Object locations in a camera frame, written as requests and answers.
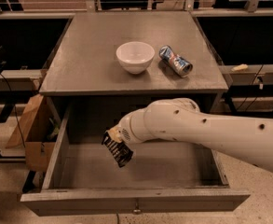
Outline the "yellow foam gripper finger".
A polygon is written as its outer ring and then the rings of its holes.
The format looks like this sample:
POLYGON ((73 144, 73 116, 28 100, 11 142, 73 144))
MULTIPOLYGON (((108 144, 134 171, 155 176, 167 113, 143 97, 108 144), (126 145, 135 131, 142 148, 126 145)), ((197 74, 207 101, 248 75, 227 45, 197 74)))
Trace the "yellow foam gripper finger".
POLYGON ((123 139, 121 138, 120 132, 117 127, 113 127, 107 131, 110 137, 110 140, 115 143, 122 143, 123 139))

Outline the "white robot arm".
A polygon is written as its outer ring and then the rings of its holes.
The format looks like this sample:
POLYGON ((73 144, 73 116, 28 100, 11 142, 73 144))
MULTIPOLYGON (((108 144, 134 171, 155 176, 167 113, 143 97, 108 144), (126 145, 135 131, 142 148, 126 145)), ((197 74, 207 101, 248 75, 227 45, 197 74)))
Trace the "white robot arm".
POLYGON ((157 139, 199 144, 273 173, 273 119, 206 114, 188 98, 130 112, 105 132, 102 143, 123 167, 132 157, 129 144, 157 139))

